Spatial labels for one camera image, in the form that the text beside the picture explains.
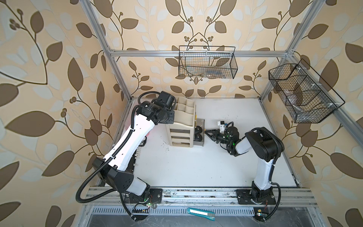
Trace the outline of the teal utility knife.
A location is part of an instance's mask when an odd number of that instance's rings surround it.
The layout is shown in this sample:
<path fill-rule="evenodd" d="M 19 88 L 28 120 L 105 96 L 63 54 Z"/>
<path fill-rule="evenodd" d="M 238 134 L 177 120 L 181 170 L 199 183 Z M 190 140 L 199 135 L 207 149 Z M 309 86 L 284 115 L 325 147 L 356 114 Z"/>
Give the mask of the teal utility knife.
<path fill-rule="evenodd" d="M 206 218 L 211 221 L 215 221 L 215 213 L 211 211 L 205 211 L 196 208 L 187 208 L 187 213 L 194 216 Z"/>

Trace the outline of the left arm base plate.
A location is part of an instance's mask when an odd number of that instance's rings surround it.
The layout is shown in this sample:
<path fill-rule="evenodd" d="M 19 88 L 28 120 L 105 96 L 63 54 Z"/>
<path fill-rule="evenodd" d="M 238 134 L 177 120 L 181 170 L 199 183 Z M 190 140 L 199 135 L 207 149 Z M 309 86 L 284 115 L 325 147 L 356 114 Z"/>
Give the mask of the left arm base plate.
<path fill-rule="evenodd" d="M 146 204 L 159 204 L 162 201 L 163 189 L 162 188 L 151 188 L 141 196 L 133 193 L 126 194 L 126 203 L 146 203 Z"/>

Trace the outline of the beige drawer organizer cabinet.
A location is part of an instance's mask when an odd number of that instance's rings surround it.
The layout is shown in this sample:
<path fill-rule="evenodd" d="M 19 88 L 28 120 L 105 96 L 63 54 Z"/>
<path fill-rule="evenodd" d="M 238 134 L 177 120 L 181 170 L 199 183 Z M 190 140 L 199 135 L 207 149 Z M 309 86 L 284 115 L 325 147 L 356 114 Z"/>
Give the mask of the beige drawer organizer cabinet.
<path fill-rule="evenodd" d="M 196 126 L 196 103 L 178 96 L 173 124 L 166 125 L 169 144 L 175 147 L 192 148 Z"/>

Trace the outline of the aluminium front rail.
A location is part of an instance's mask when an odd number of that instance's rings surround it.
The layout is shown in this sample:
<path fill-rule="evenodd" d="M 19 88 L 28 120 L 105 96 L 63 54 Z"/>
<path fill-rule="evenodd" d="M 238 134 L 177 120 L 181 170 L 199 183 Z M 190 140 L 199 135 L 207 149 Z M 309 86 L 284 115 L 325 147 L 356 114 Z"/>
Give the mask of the aluminium front rail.
<path fill-rule="evenodd" d="M 273 207 L 275 205 L 240 205 L 236 190 L 250 188 L 217 188 L 217 187 L 164 187 L 162 206 L 254 206 Z M 311 190 L 306 188 L 281 188 L 281 199 L 278 203 L 279 191 L 273 189 L 279 207 L 317 207 L 318 204 Z"/>

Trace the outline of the black computer mouse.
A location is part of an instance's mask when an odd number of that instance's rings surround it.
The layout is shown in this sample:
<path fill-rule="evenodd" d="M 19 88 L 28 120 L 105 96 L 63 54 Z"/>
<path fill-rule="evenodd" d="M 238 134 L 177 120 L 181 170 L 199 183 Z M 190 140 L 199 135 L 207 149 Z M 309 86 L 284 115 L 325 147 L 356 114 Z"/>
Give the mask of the black computer mouse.
<path fill-rule="evenodd" d="M 201 134 L 203 132 L 203 128 L 201 126 L 196 126 L 195 127 L 195 130 L 194 130 L 194 133 L 195 134 Z"/>
<path fill-rule="evenodd" d="M 203 141 L 203 136 L 201 134 L 199 134 L 199 133 L 194 134 L 194 141 L 196 141 L 196 142 Z"/>

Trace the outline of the grey drawer of organizer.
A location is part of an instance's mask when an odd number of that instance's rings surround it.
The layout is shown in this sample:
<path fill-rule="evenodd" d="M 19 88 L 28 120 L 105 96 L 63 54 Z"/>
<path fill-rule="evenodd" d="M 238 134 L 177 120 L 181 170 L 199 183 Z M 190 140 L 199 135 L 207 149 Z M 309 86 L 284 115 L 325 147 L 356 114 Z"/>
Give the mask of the grey drawer of organizer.
<path fill-rule="evenodd" d="M 196 119 L 194 128 L 194 145 L 204 146 L 204 131 L 205 131 L 205 120 Z"/>

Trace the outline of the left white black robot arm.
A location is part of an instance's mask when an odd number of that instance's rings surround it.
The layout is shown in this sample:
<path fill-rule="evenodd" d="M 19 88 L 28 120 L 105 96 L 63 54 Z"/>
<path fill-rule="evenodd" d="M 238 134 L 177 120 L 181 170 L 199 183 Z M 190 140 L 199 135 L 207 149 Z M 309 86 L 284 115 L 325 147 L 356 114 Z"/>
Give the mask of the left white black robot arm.
<path fill-rule="evenodd" d="M 164 91 L 156 92 L 156 95 L 157 98 L 152 101 L 142 102 L 138 98 L 138 103 L 130 115 L 130 126 L 125 134 L 104 158 L 94 160 L 95 171 L 76 192 L 75 200 L 78 203 L 89 203 L 114 191 L 119 194 L 133 194 L 141 202 L 149 199 L 149 184 L 127 172 L 126 169 L 139 145 L 156 125 L 174 123 L 177 99 Z M 111 186 L 111 189 L 88 199 L 81 198 L 82 191 L 96 176 Z"/>

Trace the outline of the black tool strip on table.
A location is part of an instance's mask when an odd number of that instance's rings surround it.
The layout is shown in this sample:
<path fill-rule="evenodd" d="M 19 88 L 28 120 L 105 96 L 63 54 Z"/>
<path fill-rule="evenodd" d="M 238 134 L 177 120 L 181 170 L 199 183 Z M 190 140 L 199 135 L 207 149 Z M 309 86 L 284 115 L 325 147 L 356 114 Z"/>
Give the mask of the black tool strip on table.
<path fill-rule="evenodd" d="M 137 166 L 136 161 L 137 159 L 140 158 L 141 148 L 146 145 L 146 142 L 147 142 L 147 137 L 144 137 L 144 139 L 142 140 L 142 142 L 140 143 L 140 145 L 137 147 L 136 151 L 133 154 L 132 172 L 134 172 L 134 169 Z"/>

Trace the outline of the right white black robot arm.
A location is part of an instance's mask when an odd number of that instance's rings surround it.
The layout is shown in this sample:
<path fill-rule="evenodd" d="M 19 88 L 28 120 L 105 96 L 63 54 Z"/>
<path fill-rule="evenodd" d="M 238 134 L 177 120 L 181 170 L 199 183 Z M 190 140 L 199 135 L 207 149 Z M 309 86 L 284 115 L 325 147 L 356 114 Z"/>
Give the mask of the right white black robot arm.
<path fill-rule="evenodd" d="M 212 141 L 224 144 L 227 152 L 234 156 L 241 156 L 250 150 L 253 150 L 257 155 L 257 173 L 251 185 L 250 200 L 256 204 L 260 204 L 264 199 L 272 195 L 273 185 L 272 175 L 277 160 L 285 147 L 283 142 L 270 132 L 267 128 L 254 128 L 245 133 L 241 138 L 236 127 L 231 126 L 220 130 L 205 130 Z"/>

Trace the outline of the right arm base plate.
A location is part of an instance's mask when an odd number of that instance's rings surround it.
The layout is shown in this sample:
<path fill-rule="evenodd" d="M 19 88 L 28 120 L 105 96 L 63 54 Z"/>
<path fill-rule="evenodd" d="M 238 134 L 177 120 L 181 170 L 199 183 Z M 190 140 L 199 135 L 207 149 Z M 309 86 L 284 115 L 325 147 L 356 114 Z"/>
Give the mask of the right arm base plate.
<path fill-rule="evenodd" d="M 236 196 L 240 205 L 276 205 L 276 197 L 272 190 L 266 190 L 262 195 L 252 196 L 251 189 L 237 189 Z"/>

